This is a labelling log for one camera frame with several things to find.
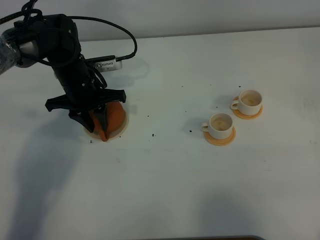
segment table surface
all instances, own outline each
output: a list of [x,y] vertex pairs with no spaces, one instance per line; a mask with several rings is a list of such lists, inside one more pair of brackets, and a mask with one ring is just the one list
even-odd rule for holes
[[[137,240],[320,237],[320,28],[138,40],[103,73],[125,89],[127,130],[92,140],[50,67],[0,76],[0,239]],[[86,58],[130,40],[83,42]],[[263,95],[236,138],[210,145],[201,123],[244,89]]]

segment white cup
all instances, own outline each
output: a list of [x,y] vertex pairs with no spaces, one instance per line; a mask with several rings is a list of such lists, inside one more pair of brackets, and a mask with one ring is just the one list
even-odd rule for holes
[[234,100],[230,108],[232,110],[239,110],[240,113],[252,116],[256,115],[262,106],[261,94],[252,89],[243,90],[237,100]]
[[229,114],[219,112],[210,117],[209,123],[202,124],[201,131],[209,133],[214,139],[221,140],[229,137],[233,128],[232,117]]

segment orange saucer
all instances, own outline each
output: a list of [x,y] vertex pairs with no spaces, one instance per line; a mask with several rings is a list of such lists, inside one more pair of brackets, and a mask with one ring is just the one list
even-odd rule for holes
[[233,112],[234,115],[236,115],[238,118],[246,119],[246,120],[251,120],[251,119],[256,119],[257,117],[259,117],[259,116],[261,115],[263,109],[264,109],[264,106],[261,106],[260,111],[259,111],[257,114],[252,115],[252,116],[244,115],[244,114],[241,113],[239,110],[233,110],[233,109],[232,109],[232,112]]
[[233,127],[231,135],[225,139],[215,139],[208,132],[204,132],[203,135],[204,135],[204,138],[212,145],[226,146],[232,143],[236,138],[236,128]]

